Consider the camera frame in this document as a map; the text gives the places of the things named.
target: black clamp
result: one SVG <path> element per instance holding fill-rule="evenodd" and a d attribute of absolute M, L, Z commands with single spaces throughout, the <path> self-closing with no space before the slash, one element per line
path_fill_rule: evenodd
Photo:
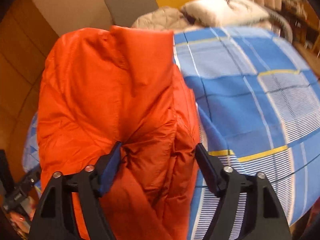
<path fill-rule="evenodd" d="M 99 197 L 111 186 L 120 161 L 120 143 L 109 155 L 99 158 L 72 175 L 53 174 L 34 215 L 30 240 L 80 240 L 71 193 L 77 192 L 91 240 L 116 240 L 109 227 Z M 247 193 L 243 224 L 238 240 L 290 240 L 291 234 L 281 204 L 268 178 L 239 174 L 210 156 L 202 144 L 196 146 L 196 160 L 209 190 L 220 201 L 204 240 L 228 240 L 240 193 Z"/>
<path fill-rule="evenodd" d="M 8 214 L 14 211 L 22 215 L 29 226 L 31 221 L 28 213 L 23 208 L 23 202 L 28 198 L 28 192 L 34 187 L 34 184 L 40 180 L 40 174 L 41 167 L 38 165 L 23 176 L 19 183 L 14 184 L 4 150 L 0 150 L 0 181 L 5 190 L 2 207 Z"/>
<path fill-rule="evenodd" d="M 110 154 L 97 163 L 86 166 L 79 173 L 63 175 L 57 171 L 46 186 L 33 217 L 31 240 L 80 240 L 72 192 L 77 192 L 84 222 L 91 240 L 116 240 L 102 212 L 98 198 L 110 188 L 120 162 L 117 142 Z"/>
<path fill-rule="evenodd" d="M 203 240 L 228 240 L 240 193 L 247 193 L 244 219 L 238 240 L 291 240 L 287 219 L 268 178 L 239 174 L 211 156 L 202 144 L 196 146 L 196 160 L 208 189 L 220 201 Z"/>

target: blue checkered fabric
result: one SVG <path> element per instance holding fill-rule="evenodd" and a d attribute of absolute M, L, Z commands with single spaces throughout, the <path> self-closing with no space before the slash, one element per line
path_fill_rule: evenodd
<path fill-rule="evenodd" d="M 29 130 L 27 133 L 26 142 L 23 149 L 22 156 L 22 167 L 27 173 L 39 164 L 39 146 L 37 141 L 37 124 L 38 124 L 38 114 L 36 113 L 32 118 Z M 38 195 L 41 194 L 41 183 L 38 181 L 35 184 L 35 188 Z"/>
<path fill-rule="evenodd" d="M 179 33 L 173 50 L 196 96 L 205 148 L 240 173 L 264 172 L 294 223 L 320 196 L 320 87 L 308 64 L 285 40 L 251 27 Z M 245 201 L 241 194 L 230 239 Z M 204 237 L 218 202 L 199 172 L 188 240 Z"/>

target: orange sleeping bag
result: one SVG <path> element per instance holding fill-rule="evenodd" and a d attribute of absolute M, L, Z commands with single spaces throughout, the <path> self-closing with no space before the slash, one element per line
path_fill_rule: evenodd
<path fill-rule="evenodd" d="M 172 63 L 172 32 L 111 27 L 63 35 L 43 73 L 41 183 L 71 174 L 121 141 L 122 163 L 101 206 L 117 240 L 185 240 L 197 165 L 193 92 Z M 73 195 L 81 237 L 89 239 Z"/>

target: gray cable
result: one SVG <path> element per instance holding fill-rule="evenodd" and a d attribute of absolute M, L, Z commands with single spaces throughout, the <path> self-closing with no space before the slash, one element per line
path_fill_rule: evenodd
<path fill-rule="evenodd" d="M 269 19 L 274 20 L 278 23 L 280 23 L 282 30 L 284 31 L 284 38 L 292 43 L 293 40 L 293 34 L 292 34 L 292 29 L 290 27 L 290 24 L 288 23 L 288 21 L 282 17 L 280 14 L 278 14 L 277 12 L 269 9 L 269 8 L 264 8 L 268 13 L 269 13 Z"/>

